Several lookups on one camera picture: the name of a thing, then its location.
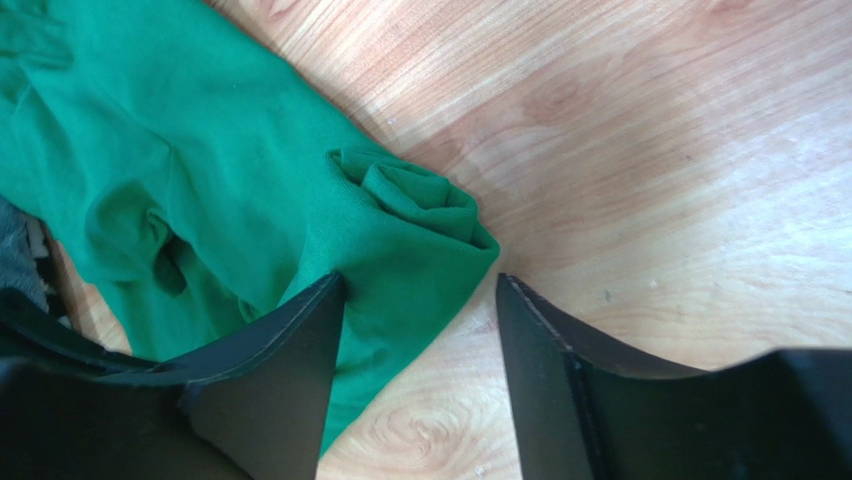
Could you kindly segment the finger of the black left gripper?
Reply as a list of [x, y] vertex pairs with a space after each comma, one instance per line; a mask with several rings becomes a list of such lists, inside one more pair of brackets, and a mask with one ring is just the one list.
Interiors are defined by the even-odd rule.
[[1, 291], [1, 358], [97, 376], [144, 373], [158, 367], [156, 362], [108, 350], [61, 325], [13, 288]]

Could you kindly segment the green t-shirt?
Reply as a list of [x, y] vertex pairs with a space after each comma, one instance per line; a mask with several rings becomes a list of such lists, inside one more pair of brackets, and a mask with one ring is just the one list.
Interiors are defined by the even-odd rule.
[[200, 1], [3, 2], [1, 194], [47, 224], [148, 360], [341, 273], [324, 447], [500, 253], [471, 195]]

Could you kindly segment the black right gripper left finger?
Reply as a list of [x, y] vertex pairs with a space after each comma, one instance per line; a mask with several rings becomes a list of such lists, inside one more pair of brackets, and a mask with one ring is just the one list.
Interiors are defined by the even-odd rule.
[[322, 277], [241, 330], [108, 384], [164, 393], [171, 432], [131, 450], [133, 479], [312, 479], [340, 344], [345, 282]]

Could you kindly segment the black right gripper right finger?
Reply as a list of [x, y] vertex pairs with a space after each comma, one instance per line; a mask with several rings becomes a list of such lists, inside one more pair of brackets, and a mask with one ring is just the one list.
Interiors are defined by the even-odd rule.
[[499, 336], [526, 479], [608, 479], [590, 375], [695, 376], [699, 369], [633, 347], [560, 310], [514, 275], [496, 291]]

